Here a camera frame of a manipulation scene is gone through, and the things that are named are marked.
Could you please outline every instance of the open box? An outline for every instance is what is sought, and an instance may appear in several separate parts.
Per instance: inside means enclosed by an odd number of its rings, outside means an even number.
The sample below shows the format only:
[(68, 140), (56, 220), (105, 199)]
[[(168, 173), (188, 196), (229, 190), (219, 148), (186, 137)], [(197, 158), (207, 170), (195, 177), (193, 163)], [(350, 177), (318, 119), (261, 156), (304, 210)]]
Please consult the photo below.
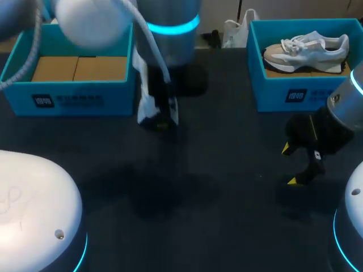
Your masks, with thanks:
[(349, 36), (347, 63), (353, 70), (363, 60), (363, 28), (356, 19), (261, 20), (250, 24), (248, 70), (259, 112), (315, 111), (325, 105), (329, 95), (346, 79), (341, 75), (269, 77), (262, 51), (281, 39), (318, 31), (325, 37)]
[[(25, 63), (32, 39), (33, 30), (20, 34), (0, 81), (13, 76)], [(5, 96), (17, 116), (130, 116), (133, 113), (136, 78), (131, 61), (132, 50), (132, 26), (115, 46), (105, 50), (87, 50), (72, 44), (57, 24), (45, 24), (42, 26), (39, 63), (34, 63), (20, 82), (5, 89)], [(79, 81), (73, 81), (75, 72), (82, 73), (80, 67), (89, 66), (93, 58), (100, 61), (96, 70), (112, 63), (113, 76), (109, 80), (105, 76), (92, 80), (87, 73), (95, 71), (83, 71)], [(42, 77), (47, 77), (47, 69), (41, 67), (46, 62), (49, 65), (49, 61), (60, 68), (66, 65), (78, 66), (78, 69), (70, 71), (74, 76), (69, 80), (42, 81)], [(123, 63), (124, 67), (117, 66), (118, 63)], [(55, 72), (53, 75), (57, 75), (57, 69), (52, 70)]]

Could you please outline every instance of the sneaker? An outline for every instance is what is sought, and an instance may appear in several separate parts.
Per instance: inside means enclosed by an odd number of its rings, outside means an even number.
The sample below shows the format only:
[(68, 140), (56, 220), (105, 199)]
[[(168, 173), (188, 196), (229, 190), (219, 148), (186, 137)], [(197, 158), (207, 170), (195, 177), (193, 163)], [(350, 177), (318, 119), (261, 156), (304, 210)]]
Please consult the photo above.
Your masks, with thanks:
[(293, 73), (300, 67), (309, 66), (327, 73), (341, 73), (342, 63), (349, 52), (349, 37), (328, 38), (317, 31), (281, 40), (266, 48), (266, 63), (285, 73)]

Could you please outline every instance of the shoe sole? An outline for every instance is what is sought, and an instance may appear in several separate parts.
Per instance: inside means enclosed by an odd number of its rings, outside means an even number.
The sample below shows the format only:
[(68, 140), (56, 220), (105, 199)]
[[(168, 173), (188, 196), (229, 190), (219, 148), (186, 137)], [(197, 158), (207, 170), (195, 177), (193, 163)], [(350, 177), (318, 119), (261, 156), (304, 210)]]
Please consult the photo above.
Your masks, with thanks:
[(264, 63), (264, 66), (269, 68), (271, 71), (275, 71), (278, 73), (282, 73), (282, 74), (294, 74), (294, 73), (310, 73), (313, 71), (317, 71), (317, 72), (325, 72), (325, 73), (329, 73), (329, 74), (341, 74), (344, 69), (345, 69), (345, 63), (347, 61), (347, 58), (345, 58), (345, 60), (340, 63), (317, 63), (317, 65), (315, 67), (313, 66), (305, 66), (305, 65), (300, 65), (300, 66), (287, 66), (287, 65), (278, 65), (276, 63), (273, 63), (271, 61), (268, 61), (267, 59), (265, 59), (263, 57), (264, 53), (265, 53), (266, 49), (264, 49), (262, 51), (262, 60)]
[(294, 73), (297, 69), (302, 67), (311, 67), (313, 69), (316, 69), (318, 71), (322, 71), (325, 73), (331, 73), (331, 74), (341, 74), (341, 63), (317, 63), (314, 66), (306, 66), (306, 65), (298, 65), (298, 66), (289, 66), (289, 65), (280, 65), (273, 63), (271, 61), (268, 61), (267, 59), (264, 59), (266, 63), (273, 66), (274, 68), (284, 71), (286, 73)]

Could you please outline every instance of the black table surface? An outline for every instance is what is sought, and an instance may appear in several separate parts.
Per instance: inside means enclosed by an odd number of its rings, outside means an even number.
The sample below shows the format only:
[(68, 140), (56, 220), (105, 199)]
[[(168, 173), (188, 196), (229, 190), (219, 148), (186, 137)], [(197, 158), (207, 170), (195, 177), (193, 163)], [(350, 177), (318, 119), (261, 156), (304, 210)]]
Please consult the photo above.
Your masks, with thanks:
[(328, 271), (332, 217), (363, 160), (356, 137), (309, 188), (280, 192), (305, 152), (281, 155), (291, 113), (258, 113), (242, 49), (201, 50), (204, 96), (177, 131), (131, 118), (17, 118), (0, 96), (0, 149), (66, 169), (83, 198), (90, 272)]

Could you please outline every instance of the cyan box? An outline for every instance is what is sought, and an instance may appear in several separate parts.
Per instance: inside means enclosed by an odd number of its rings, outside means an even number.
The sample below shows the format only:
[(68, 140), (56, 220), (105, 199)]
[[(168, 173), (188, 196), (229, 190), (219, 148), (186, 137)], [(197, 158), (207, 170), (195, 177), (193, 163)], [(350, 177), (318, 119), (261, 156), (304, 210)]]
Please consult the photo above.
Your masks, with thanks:
[[(132, 67), (132, 26), (119, 42), (106, 50), (86, 50), (71, 43), (58, 24), (42, 26), (40, 56), (118, 56), (127, 57), (123, 81), (31, 82), (37, 62), (4, 93), (17, 116), (130, 116), (133, 113), (136, 71)], [(33, 30), (20, 34), (0, 81), (13, 76), (25, 63), (33, 39)], [(37, 99), (51, 102), (39, 107)]]
[[(315, 111), (325, 105), (328, 96), (346, 76), (312, 76), (268, 78), (262, 60), (262, 51), (291, 39), (318, 31), (325, 37), (349, 36), (350, 51), (347, 59), (353, 70), (363, 60), (363, 28), (356, 19), (301, 19), (261, 20), (250, 24), (248, 34), (248, 69), (259, 112)], [(289, 99), (295, 95), (298, 99)]]

